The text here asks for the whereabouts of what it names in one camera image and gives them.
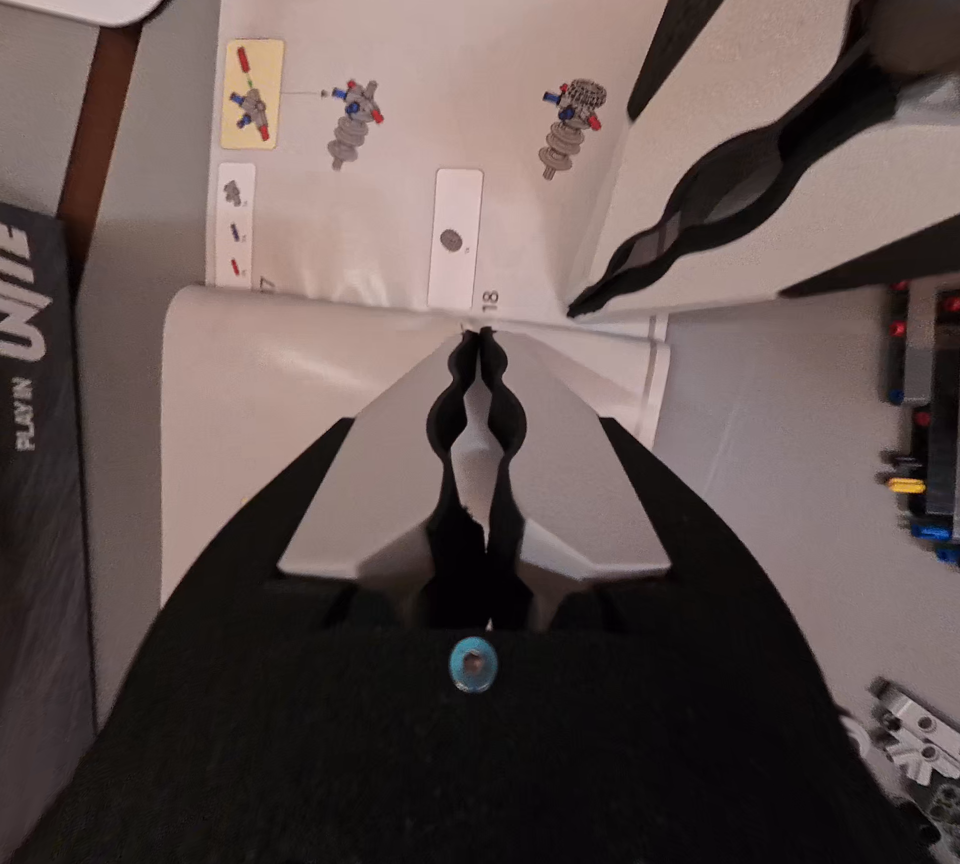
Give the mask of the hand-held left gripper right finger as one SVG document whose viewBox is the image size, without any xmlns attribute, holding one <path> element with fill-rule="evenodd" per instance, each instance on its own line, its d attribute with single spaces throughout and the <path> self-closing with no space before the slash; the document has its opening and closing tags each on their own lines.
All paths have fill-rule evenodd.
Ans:
<svg viewBox="0 0 960 864">
<path fill-rule="evenodd" d="M 526 335 L 481 330 L 480 373 L 486 426 L 501 451 L 486 546 L 492 628 L 546 630 L 569 596 L 664 577 L 671 560 L 610 421 Z"/>
</svg>

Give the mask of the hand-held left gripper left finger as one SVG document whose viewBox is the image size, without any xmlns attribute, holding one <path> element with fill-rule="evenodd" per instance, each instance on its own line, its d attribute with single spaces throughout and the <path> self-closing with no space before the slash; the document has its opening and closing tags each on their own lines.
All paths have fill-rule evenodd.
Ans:
<svg viewBox="0 0 960 864">
<path fill-rule="evenodd" d="M 380 594 L 406 622 L 486 628 L 484 532 L 451 457 L 480 343 L 474 331 L 445 340 L 353 419 L 279 572 Z"/>
</svg>

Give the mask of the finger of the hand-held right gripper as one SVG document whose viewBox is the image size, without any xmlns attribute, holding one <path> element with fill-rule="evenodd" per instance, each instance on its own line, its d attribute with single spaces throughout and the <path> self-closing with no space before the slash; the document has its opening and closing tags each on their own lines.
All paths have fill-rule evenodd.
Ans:
<svg viewBox="0 0 960 864">
<path fill-rule="evenodd" d="M 841 56 L 850 0 L 668 0 L 637 78 L 595 252 L 568 317 L 640 301 L 682 259 L 730 248 L 796 184 L 781 127 Z"/>
<path fill-rule="evenodd" d="M 773 300 L 957 215 L 958 73 L 847 73 L 695 162 L 567 314 Z"/>
</svg>

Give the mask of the lego instruction booklet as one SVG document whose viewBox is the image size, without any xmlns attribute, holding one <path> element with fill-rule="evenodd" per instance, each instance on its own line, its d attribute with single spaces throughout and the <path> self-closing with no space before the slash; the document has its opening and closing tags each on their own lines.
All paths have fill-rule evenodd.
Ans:
<svg viewBox="0 0 960 864">
<path fill-rule="evenodd" d="M 450 335 L 527 334 L 652 448 L 666 316 L 578 327 L 667 0 L 220 0 L 203 285 L 163 330 L 160 601 Z"/>
</svg>

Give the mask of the partly built lego chassis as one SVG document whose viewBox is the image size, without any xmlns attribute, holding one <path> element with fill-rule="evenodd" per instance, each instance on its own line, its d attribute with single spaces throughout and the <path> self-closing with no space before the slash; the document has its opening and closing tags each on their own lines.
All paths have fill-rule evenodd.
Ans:
<svg viewBox="0 0 960 864">
<path fill-rule="evenodd" d="M 881 483 L 901 527 L 936 561 L 959 569 L 958 278 L 889 287 L 882 396 L 901 414 L 905 444 L 888 451 Z"/>
</svg>

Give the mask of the lego box with car print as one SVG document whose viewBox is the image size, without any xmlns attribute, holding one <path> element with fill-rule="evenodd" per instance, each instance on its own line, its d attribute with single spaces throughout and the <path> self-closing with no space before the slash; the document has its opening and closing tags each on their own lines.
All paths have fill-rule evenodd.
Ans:
<svg viewBox="0 0 960 864">
<path fill-rule="evenodd" d="M 2 787 L 68 779 L 94 735 L 73 295 L 63 224 L 1 209 Z"/>
</svg>

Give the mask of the pile of grey lego pieces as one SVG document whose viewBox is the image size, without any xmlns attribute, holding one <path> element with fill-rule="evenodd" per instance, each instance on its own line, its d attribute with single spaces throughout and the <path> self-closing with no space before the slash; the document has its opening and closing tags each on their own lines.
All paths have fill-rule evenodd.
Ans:
<svg viewBox="0 0 960 864">
<path fill-rule="evenodd" d="M 853 750 L 882 781 L 932 847 L 958 858 L 959 732 L 911 692 L 880 679 L 873 685 L 871 725 L 845 708 L 839 718 Z"/>
</svg>

